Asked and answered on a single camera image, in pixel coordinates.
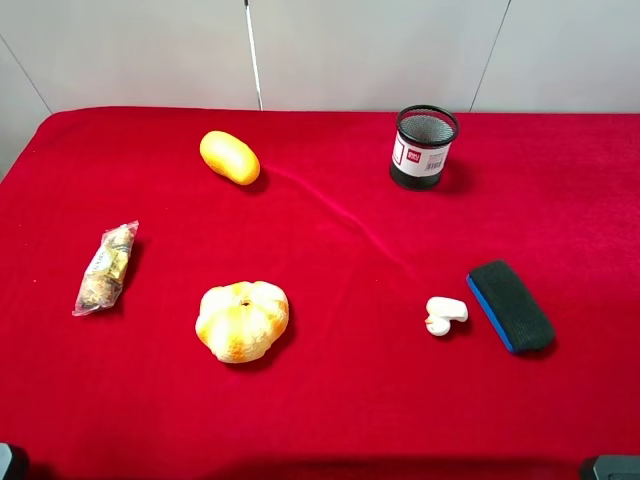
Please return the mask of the small white duck toy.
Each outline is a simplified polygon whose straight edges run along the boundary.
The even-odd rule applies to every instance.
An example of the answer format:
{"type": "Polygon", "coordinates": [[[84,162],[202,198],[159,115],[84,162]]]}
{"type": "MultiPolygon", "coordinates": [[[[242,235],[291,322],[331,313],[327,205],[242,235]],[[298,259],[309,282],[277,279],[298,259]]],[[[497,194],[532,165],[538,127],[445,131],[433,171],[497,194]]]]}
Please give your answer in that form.
{"type": "Polygon", "coordinates": [[[452,322],[466,322],[469,314],[464,302],[448,297],[431,297],[426,303],[427,331],[436,337],[446,335],[452,322]]]}

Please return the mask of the peeled orange toy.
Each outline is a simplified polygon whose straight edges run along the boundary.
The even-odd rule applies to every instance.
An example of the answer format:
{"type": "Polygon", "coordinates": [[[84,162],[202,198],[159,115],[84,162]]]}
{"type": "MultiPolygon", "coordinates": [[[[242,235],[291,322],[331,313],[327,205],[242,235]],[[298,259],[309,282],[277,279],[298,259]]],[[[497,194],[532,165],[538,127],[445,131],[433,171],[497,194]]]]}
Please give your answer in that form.
{"type": "Polygon", "coordinates": [[[288,321],[289,302],[280,287],[241,281],[204,294],[195,332],[219,361],[239,364],[263,357],[288,321]]]}

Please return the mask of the yellow oval bread roll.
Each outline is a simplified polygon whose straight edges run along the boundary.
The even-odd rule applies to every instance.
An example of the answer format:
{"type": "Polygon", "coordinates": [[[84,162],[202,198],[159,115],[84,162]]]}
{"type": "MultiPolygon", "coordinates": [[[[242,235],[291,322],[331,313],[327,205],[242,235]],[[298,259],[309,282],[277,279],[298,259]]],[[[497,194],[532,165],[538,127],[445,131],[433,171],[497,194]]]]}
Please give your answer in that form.
{"type": "Polygon", "coordinates": [[[204,135],[199,151],[205,164],[215,173],[238,185],[250,185],[260,174],[260,163],[251,148],[223,131],[204,135]]]}

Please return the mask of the black mesh pen holder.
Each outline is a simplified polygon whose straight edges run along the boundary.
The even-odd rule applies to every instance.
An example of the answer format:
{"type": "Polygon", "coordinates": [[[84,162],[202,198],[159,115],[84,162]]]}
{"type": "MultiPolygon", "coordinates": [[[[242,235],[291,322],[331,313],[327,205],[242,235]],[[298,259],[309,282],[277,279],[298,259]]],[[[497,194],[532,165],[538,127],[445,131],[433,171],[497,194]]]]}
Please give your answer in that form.
{"type": "Polygon", "coordinates": [[[397,185],[413,191],[435,187],[450,146],[458,136],[458,119],[437,106],[412,105],[397,114],[395,126],[391,178],[397,185]]]}

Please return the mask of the red velvet table cloth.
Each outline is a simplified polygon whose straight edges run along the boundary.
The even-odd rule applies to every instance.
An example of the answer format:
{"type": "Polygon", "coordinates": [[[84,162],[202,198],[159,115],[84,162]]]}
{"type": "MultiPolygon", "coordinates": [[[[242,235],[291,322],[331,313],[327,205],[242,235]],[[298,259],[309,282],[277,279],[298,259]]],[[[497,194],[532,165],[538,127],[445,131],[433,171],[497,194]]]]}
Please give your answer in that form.
{"type": "Polygon", "coordinates": [[[1,438],[37,478],[576,478],[639,450],[639,119],[464,114],[439,185],[398,187],[390,113],[51,115],[1,184],[1,438]],[[204,162],[223,131],[238,185],[204,162]],[[72,311],[138,221],[115,305],[72,311]],[[469,272],[506,262],[555,330],[512,354],[469,272]],[[289,302],[258,360],[195,332],[213,287],[289,302]],[[431,297],[464,302],[441,337],[431,297]]]}

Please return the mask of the black blue whiteboard eraser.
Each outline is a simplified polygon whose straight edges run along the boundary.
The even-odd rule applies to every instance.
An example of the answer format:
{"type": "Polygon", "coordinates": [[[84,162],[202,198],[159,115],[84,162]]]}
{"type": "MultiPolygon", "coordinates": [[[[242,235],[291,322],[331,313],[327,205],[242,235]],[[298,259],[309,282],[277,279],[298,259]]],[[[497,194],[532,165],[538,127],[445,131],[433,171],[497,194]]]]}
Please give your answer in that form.
{"type": "Polygon", "coordinates": [[[542,351],[554,342],[549,318],[506,262],[496,260],[476,267],[466,281],[510,353],[542,351]]]}

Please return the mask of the clear snack packet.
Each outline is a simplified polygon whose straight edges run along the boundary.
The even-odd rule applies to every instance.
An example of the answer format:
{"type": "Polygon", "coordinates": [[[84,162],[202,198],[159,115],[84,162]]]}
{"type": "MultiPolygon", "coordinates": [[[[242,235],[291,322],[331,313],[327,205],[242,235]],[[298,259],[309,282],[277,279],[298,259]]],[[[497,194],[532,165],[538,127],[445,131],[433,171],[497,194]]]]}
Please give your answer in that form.
{"type": "Polygon", "coordinates": [[[139,222],[119,225],[103,233],[100,245],[86,268],[73,316],[85,316],[113,307],[124,288],[139,222]]]}

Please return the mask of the dark base corner right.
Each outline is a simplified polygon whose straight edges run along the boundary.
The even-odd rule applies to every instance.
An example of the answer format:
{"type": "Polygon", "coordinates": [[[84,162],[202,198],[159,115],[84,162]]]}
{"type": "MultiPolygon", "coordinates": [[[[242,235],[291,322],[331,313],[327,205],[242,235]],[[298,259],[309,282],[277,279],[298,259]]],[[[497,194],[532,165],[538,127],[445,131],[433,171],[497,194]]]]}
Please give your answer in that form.
{"type": "Polygon", "coordinates": [[[581,480],[640,480],[639,455],[599,455],[580,467],[581,480]]]}

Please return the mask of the dark base corner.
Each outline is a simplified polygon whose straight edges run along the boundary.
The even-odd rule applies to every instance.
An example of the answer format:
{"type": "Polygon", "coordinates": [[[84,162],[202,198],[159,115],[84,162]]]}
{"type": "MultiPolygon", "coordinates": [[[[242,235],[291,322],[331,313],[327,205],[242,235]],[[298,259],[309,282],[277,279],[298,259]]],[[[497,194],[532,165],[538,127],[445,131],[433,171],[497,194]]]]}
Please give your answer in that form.
{"type": "Polygon", "coordinates": [[[25,480],[29,470],[26,451],[18,446],[0,443],[0,480],[25,480]]]}
{"type": "Polygon", "coordinates": [[[580,467],[581,480],[640,480],[639,455],[599,455],[580,467]]]}

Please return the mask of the dark base corner left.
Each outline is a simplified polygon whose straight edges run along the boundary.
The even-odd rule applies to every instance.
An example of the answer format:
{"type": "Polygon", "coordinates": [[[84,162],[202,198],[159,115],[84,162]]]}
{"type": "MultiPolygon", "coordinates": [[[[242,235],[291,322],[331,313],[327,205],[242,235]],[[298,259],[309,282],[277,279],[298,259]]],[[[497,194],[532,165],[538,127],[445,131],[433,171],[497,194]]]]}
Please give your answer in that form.
{"type": "Polygon", "coordinates": [[[0,443],[0,480],[25,480],[29,470],[26,451],[18,446],[0,443]]]}

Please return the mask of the white vertical wall rod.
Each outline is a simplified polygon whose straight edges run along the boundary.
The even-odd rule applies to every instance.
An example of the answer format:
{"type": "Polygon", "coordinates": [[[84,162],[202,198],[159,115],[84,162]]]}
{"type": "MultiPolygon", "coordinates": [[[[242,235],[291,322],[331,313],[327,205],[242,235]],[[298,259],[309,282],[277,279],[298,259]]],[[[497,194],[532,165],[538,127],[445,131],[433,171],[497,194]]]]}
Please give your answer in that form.
{"type": "Polygon", "coordinates": [[[247,33],[248,33],[248,41],[249,41],[249,48],[250,48],[250,56],[251,56],[251,64],[252,64],[252,71],[253,71],[253,78],[254,78],[254,86],[255,86],[256,97],[257,97],[257,105],[258,105],[259,111],[263,111],[264,107],[263,107],[263,100],[262,100],[261,83],[260,83],[260,76],[259,76],[259,67],[258,67],[258,60],[257,60],[257,51],[256,51],[255,38],[254,38],[254,30],[253,30],[252,17],[251,17],[250,1],[249,0],[244,0],[243,3],[244,3],[244,10],[245,10],[245,21],[246,21],[246,27],[247,27],[247,33]]]}

